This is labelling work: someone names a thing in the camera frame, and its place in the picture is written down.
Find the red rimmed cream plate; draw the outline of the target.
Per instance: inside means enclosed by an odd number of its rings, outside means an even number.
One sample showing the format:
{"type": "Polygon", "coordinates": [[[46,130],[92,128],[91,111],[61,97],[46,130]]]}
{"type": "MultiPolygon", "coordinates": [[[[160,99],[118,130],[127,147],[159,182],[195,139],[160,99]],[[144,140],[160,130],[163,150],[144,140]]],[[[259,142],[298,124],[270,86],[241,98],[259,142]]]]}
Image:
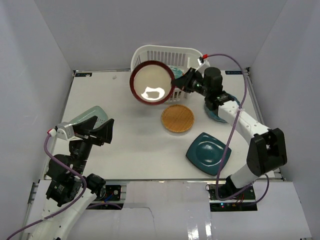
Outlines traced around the red rimmed cream plate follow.
{"type": "Polygon", "coordinates": [[[146,105],[165,103],[175,90],[172,70],[164,63],[147,60],[138,64],[130,74],[132,95],[146,105]]]}

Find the red teal floral plate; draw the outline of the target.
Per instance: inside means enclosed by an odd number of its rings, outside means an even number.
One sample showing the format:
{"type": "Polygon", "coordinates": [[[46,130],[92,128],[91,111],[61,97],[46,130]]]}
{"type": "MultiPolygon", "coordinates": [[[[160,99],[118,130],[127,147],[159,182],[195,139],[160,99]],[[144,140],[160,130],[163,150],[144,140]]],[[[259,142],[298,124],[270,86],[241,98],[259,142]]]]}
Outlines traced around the red teal floral plate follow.
{"type": "Polygon", "coordinates": [[[172,65],[169,65],[168,67],[172,71],[175,79],[178,79],[184,75],[184,72],[181,69],[179,69],[175,66],[172,66],[172,65]]]}

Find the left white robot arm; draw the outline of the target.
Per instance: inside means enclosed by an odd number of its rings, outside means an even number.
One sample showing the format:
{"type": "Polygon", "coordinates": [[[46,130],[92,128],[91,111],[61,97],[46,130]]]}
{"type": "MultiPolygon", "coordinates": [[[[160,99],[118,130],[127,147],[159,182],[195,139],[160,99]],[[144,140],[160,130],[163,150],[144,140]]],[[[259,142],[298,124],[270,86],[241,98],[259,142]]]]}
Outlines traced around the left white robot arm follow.
{"type": "Polygon", "coordinates": [[[105,196],[106,181],[83,172],[92,147],[110,144],[114,119],[106,113],[83,113],[70,122],[61,122],[47,132],[48,138],[57,137],[68,142],[69,154],[52,155],[47,143],[44,151],[49,156],[47,176],[51,182],[41,220],[34,224],[31,240],[65,240],[85,209],[96,199],[105,196]]]}

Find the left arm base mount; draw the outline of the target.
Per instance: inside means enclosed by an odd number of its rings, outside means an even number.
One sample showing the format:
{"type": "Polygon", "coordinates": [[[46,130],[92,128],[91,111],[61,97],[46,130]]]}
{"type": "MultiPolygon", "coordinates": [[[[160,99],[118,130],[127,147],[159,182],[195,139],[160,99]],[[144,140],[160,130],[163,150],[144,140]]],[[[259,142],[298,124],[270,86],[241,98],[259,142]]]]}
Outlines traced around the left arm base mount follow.
{"type": "Polygon", "coordinates": [[[122,203],[122,186],[106,185],[102,193],[91,203],[87,210],[121,210],[122,203]]]}

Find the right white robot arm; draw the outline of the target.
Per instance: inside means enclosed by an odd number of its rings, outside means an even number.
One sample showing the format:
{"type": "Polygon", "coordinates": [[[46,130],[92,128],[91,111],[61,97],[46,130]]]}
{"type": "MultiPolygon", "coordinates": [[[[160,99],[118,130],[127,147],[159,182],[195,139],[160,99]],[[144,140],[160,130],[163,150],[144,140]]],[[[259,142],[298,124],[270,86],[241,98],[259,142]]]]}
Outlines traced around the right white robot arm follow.
{"type": "Polygon", "coordinates": [[[246,163],[226,178],[225,184],[216,185],[215,196],[224,201],[236,200],[260,176],[287,164],[285,135],[279,128],[271,129],[246,113],[235,97],[223,89],[221,71],[208,67],[201,74],[190,68],[172,85],[186,93],[204,96],[206,107],[232,126],[248,143],[246,163]]]}

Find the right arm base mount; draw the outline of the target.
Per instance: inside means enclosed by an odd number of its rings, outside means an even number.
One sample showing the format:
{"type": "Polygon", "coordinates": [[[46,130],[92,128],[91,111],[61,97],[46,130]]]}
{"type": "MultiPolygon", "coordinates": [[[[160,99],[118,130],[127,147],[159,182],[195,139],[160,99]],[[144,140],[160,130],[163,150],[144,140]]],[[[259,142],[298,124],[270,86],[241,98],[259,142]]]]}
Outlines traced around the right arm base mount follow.
{"type": "Polygon", "coordinates": [[[205,190],[209,195],[209,206],[211,213],[226,213],[226,212],[256,212],[258,210],[256,204],[256,194],[254,188],[250,186],[241,194],[221,201],[216,198],[215,185],[207,184],[205,190]]]}

